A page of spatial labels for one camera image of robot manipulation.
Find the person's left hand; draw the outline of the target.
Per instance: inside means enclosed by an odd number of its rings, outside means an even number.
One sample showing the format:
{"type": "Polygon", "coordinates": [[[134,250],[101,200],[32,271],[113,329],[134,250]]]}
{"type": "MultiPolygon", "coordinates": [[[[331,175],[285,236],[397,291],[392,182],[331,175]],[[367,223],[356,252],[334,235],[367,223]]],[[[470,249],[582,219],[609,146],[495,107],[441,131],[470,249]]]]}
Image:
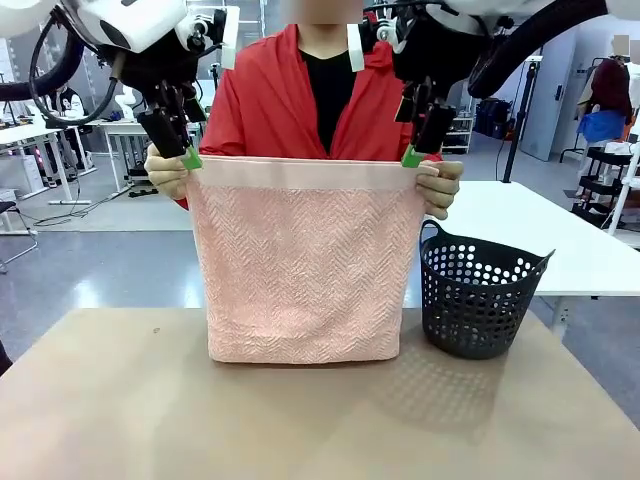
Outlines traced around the person's left hand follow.
{"type": "Polygon", "coordinates": [[[464,166],[456,161],[424,162],[426,171],[416,178],[425,214],[438,220],[446,220],[448,210],[460,189],[464,166]]]}

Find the person's right hand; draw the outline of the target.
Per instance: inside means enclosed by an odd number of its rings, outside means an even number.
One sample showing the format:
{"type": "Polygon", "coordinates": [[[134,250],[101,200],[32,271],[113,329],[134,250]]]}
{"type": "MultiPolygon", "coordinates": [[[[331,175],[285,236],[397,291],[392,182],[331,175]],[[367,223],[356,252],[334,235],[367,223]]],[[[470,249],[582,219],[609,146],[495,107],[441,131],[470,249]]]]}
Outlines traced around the person's right hand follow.
{"type": "Polygon", "coordinates": [[[183,159],[183,156],[165,158],[151,143],[147,148],[144,168],[149,181],[159,193],[187,210],[187,181],[190,171],[184,166],[183,159]]]}

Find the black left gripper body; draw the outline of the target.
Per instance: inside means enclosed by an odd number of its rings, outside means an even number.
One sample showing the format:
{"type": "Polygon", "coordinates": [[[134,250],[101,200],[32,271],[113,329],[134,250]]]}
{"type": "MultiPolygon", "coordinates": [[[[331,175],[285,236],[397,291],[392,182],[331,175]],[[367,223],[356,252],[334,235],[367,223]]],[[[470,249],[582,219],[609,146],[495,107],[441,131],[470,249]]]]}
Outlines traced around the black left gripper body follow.
{"type": "Polygon", "coordinates": [[[161,100],[161,85],[174,87],[191,99],[196,96],[198,56],[186,50],[171,31],[143,52],[127,53],[120,80],[139,91],[148,104],[161,100]]]}

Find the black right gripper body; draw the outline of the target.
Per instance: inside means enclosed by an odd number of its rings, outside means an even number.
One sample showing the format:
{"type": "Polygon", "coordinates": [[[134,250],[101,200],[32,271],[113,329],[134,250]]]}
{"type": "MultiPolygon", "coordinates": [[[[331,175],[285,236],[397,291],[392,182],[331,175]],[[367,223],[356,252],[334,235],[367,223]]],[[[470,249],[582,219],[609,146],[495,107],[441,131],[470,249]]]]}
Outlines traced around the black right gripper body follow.
{"type": "Polygon", "coordinates": [[[451,87],[471,71],[471,36],[447,29],[412,30],[400,53],[393,53],[396,77],[404,82],[430,80],[435,95],[446,99],[451,87]]]}

